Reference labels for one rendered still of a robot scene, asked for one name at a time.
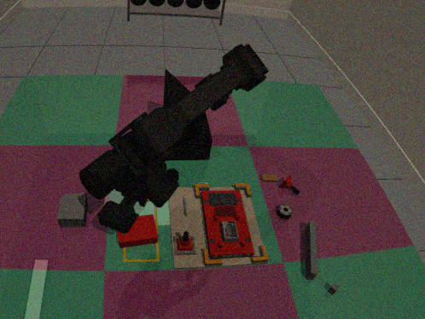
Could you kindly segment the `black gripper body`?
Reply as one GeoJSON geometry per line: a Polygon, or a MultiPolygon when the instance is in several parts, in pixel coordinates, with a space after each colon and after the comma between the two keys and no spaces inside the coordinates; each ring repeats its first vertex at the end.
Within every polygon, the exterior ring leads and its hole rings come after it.
{"type": "Polygon", "coordinates": [[[120,202],[108,201],[98,213],[99,222],[101,225],[107,226],[110,229],[118,230],[121,233],[127,234],[131,226],[135,223],[136,213],[133,206],[138,199],[143,200],[143,192],[138,194],[138,186],[142,185],[148,177],[147,172],[139,178],[135,175],[129,175],[120,185],[116,187],[116,191],[120,192],[125,198],[120,202]]]}

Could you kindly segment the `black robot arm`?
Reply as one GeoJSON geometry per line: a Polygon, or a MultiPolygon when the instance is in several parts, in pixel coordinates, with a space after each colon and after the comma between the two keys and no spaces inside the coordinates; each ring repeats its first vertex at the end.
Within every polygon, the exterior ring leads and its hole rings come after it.
{"type": "Polygon", "coordinates": [[[233,89],[252,90],[269,72],[249,44],[227,52],[223,64],[221,71],[207,75],[172,107],[141,114],[109,140],[114,148],[79,172],[86,190],[101,200],[129,175],[139,178],[147,172],[138,194],[143,192],[155,206],[162,207],[178,187],[178,171],[171,168],[159,172],[157,168],[171,157],[172,146],[182,138],[186,125],[197,122],[208,108],[215,111],[225,105],[233,89]],[[148,164],[152,158],[155,160],[148,164]]]}

